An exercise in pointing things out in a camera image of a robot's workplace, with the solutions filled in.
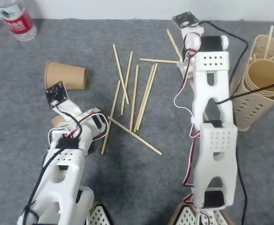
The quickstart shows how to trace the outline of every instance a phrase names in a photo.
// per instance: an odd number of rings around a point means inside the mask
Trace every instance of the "white wall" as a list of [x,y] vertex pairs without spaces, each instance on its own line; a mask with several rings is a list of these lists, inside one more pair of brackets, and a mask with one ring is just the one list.
[[162,19],[191,11],[201,20],[274,21],[274,0],[24,0],[46,19]]

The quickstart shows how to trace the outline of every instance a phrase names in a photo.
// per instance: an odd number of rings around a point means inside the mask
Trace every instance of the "gray carpet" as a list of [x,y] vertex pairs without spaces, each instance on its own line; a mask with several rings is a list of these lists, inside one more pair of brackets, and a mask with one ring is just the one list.
[[[88,68],[88,85],[69,91],[70,98],[87,110],[94,106],[110,113],[119,79],[112,43],[116,43],[123,74],[129,53],[134,51],[128,94],[132,99],[133,74],[140,65],[136,111],[148,79],[151,63],[139,58],[176,60],[168,39],[169,28],[182,43],[171,21],[36,20],[38,36],[21,43],[0,22],[0,225],[15,224],[40,172],[46,153],[50,120],[56,116],[44,95],[47,60]],[[216,22],[247,39],[252,45],[258,34],[268,33],[265,22]],[[220,34],[205,26],[207,35]],[[231,67],[243,44],[230,38]],[[245,55],[241,65],[248,58]],[[165,225],[189,192],[181,182],[190,149],[189,115],[176,109],[173,97],[182,79],[173,64],[159,64],[139,135],[163,152],[157,155],[117,126],[111,127],[106,154],[99,154],[102,141],[92,145],[86,157],[81,184],[94,190],[118,225]],[[115,119],[129,126],[130,106],[120,117],[120,92]],[[190,86],[179,102],[191,107]],[[208,109],[211,118],[217,113]],[[249,131],[240,133],[240,166],[249,204],[246,224],[274,224],[274,108]],[[195,159],[198,156],[198,145]],[[237,181],[234,205],[227,212],[240,224],[244,196]]]

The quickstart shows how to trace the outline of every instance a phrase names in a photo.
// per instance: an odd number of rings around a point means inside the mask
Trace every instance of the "paper cup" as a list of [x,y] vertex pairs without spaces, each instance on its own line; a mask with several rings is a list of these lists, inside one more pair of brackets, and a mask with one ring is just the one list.
[[60,122],[65,122],[64,117],[61,116],[61,115],[56,116],[55,118],[53,118],[53,119],[51,120],[52,127],[53,127],[53,128],[56,128]]
[[44,73],[45,87],[62,81],[66,90],[83,90],[86,87],[86,76],[85,68],[49,61]]
[[[245,80],[252,90],[259,89],[274,83],[274,61],[256,60],[249,64],[245,73]],[[274,87],[259,91],[265,96],[274,96]]]

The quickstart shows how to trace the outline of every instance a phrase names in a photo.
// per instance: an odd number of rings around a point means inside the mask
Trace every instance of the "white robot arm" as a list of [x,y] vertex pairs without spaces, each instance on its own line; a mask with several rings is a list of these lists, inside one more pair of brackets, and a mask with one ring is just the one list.
[[49,132],[50,148],[42,172],[17,225],[89,224],[94,194],[90,188],[80,187],[81,176],[92,141],[103,137],[99,135],[108,123],[96,108],[82,113],[68,99],[62,82],[45,93],[50,107],[61,114],[65,122]]
[[[190,13],[173,20],[184,40],[182,59],[177,63],[184,81],[194,79],[194,101],[191,123],[200,135],[200,153],[190,185],[192,201],[198,211],[221,210],[233,204],[236,178],[237,127],[233,121],[232,102],[217,105],[219,120],[204,121],[203,113],[209,99],[220,102],[230,97],[229,42],[226,36],[202,36],[204,30]],[[214,85],[207,76],[214,76]],[[222,187],[209,188],[213,178],[220,178]]]

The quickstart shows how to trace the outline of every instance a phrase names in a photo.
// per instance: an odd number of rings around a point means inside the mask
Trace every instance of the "circuit board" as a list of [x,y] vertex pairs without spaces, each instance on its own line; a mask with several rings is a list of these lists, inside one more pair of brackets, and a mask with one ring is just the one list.
[[68,100],[68,95],[62,81],[46,89],[45,95],[51,109]]
[[199,23],[199,20],[190,11],[176,15],[172,19],[180,29]]

